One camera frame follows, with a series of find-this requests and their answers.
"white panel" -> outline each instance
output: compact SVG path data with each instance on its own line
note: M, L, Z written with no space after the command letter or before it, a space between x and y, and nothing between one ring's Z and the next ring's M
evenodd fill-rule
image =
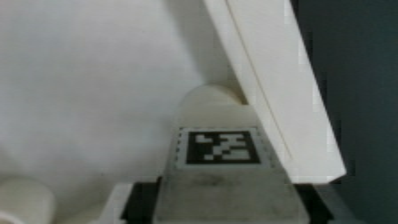
M327 183L344 167L289 1L206 0L206 4L291 180Z

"dark background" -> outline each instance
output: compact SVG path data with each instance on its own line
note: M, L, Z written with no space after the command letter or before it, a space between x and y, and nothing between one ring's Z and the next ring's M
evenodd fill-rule
M334 185L371 224L398 223L398 1L291 0L348 168Z

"white wall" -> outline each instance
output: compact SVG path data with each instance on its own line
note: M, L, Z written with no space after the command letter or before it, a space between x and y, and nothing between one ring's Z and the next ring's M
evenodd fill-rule
M232 78L197 0L0 1L0 178L67 216L158 174L184 93Z

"gray surface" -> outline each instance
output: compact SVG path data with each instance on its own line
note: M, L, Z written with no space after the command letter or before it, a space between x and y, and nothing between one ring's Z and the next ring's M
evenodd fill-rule
M154 223L307 224L284 171L175 170L161 183Z
M335 188L357 217L396 223L398 1L296 2L348 166Z

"white cylinder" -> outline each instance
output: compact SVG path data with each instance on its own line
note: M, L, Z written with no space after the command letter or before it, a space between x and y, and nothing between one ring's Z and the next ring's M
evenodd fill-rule
M46 186L28 179L0 184L0 224L49 224L55 215L55 196Z

